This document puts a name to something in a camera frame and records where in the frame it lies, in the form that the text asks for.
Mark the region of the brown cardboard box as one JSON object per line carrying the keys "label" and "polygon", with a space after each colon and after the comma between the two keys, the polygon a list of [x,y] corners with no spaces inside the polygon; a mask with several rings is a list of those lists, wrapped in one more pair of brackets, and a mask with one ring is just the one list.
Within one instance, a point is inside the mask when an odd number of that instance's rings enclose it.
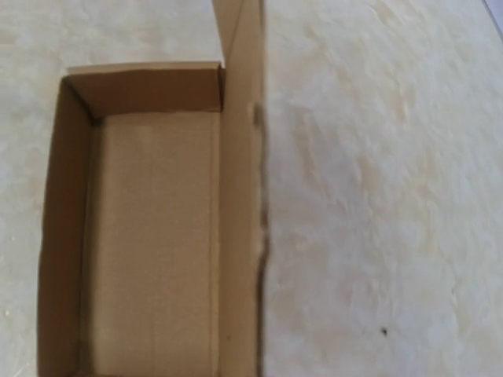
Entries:
{"label": "brown cardboard box", "polygon": [[213,4],[223,61],[59,83],[42,218],[40,376],[259,376],[264,5]]}

